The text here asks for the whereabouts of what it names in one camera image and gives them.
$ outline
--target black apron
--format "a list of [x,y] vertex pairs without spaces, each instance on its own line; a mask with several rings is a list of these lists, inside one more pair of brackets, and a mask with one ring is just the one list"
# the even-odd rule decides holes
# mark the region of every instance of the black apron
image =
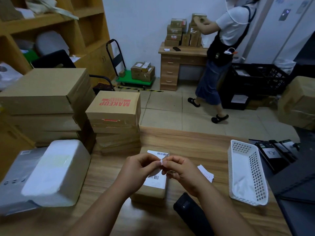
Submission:
[[[250,12],[250,8],[248,6],[243,6],[243,7],[248,9],[248,11]],[[245,36],[248,33],[248,29],[250,28],[250,23],[254,19],[255,15],[256,15],[256,11],[257,10],[255,10],[255,13],[254,13],[252,18],[250,18],[250,16],[249,16],[248,24],[246,26],[244,33],[242,34],[242,36],[237,40],[237,42],[234,45],[228,46],[228,45],[222,43],[220,40],[221,30],[218,32],[218,34],[215,37],[215,40],[212,42],[210,48],[207,51],[208,58],[210,60],[212,60],[217,66],[220,67],[220,66],[226,65],[233,60],[233,55],[225,54],[224,52],[229,50],[230,48],[234,48],[236,50],[237,47],[241,44],[241,42],[243,41],[243,39],[245,38]]]

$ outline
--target person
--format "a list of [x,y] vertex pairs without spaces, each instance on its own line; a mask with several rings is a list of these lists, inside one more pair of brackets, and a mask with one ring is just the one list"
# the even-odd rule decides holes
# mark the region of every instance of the person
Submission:
[[138,191],[149,174],[157,168],[198,198],[215,235],[259,235],[188,158],[168,156],[161,163],[158,157],[149,153],[129,156],[114,183],[101,194],[67,235],[109,235],[126,199]]
[[217,124],[229,117],[222,108],[216,86],[221,74],[229,68],[235,50],[247,35],[250,23],[256,14],[258,1],[237,0],[235,7],[228,10],[215,22],[207,18],[194,17],[194,21],[202,34],[210,35],[218,31],[207,51],[206,70],[196,89],[196,98],[188,98],[188,102],[197,108],[200,107],[203,99],[213,105],[217,111],[216,117],[211,119],[213,123]]

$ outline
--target foot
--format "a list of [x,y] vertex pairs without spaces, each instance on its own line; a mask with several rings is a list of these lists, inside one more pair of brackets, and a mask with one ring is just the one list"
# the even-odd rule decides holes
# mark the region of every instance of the foot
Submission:
[[195,103],[195,98],[188,98],[188,102],[194,105],[196,108],[200,107],[200,104]]
[[223,118],[221,118],[221,117],[219,117],[219,116],[217,115],[215,118],[211,118],[211,121],[212,121],[213,123],[217,124],[217,123],[222,122],[222,121],[224,121],[224,120],[226,120],[226,119],[228,119],[228,118],[229,118],[229,115],[226,115],[226,116],[223,117]]

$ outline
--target black phone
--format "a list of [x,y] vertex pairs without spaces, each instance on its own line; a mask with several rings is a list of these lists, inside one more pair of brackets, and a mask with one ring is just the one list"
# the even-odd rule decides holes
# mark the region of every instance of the black phone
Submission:
[[178,47],[173,47],[173,49],[176,50],[176,51],[181,51],[181,49],[178,48]]
[[204,211],[185,192],[173,206],[182,220],[196,236],[214,236]]

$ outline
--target wooden table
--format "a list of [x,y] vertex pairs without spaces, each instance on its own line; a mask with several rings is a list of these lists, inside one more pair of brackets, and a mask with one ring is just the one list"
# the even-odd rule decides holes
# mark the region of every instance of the wooden table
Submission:
[[177,89],[179,66],[181,64],[201,65],[207,63],[207,50],[203,47],[179,46],[181,51],[175,51],[172,46],[161,44],[159,54],[161,54],[161,90]]
[[[269,191],[267,206],[254,207],[228,196],[228,136],[140,127],[143,146],[169,149],[172,154],[189,157],[215,175],[213,184],[262,235],[291,235],[278,204]],[[125,158],[138,154],[139,148],[102,156],[95,147],[91,164],[77,204],[73,207],[45,208],[2,218],[0,235],[62,235],[115,180]],[[111,235],[193,235],[173,210],[173,204],[184,193],[171,179],[165,208],[124,203]]]

